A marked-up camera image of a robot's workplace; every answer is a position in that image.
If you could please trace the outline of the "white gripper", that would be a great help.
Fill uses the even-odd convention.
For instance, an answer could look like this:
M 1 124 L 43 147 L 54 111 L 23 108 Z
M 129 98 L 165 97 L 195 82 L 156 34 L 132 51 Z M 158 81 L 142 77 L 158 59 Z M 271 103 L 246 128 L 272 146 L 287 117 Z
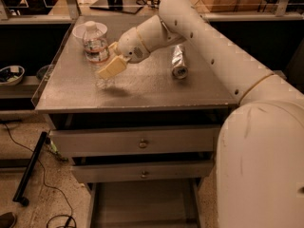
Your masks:
M 108 50 L 111 55 L 119 55 L 121 53 L 123 56 L 115 56 L 105 67 L 98 70 L 97 75 L 104 80 L 110 79 L 126 70 L 128 61 L 130 63 L 139 63 L 150 55 L 136 28 L 131 28 L 125 32 L 118 43 L 113 42 L 108 47 Z

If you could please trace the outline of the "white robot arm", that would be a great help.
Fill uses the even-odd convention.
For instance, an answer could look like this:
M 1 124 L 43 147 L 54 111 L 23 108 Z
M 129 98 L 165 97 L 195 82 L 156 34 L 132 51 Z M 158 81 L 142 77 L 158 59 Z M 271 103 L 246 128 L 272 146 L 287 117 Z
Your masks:
M 304 228 L 304 95 L 211 27 L 189 0 L 161 0 L 158 15 L 111 45 L 111 78 L 158 48 L 187 40 L 237 101 L 216 155 L 219 228 Z

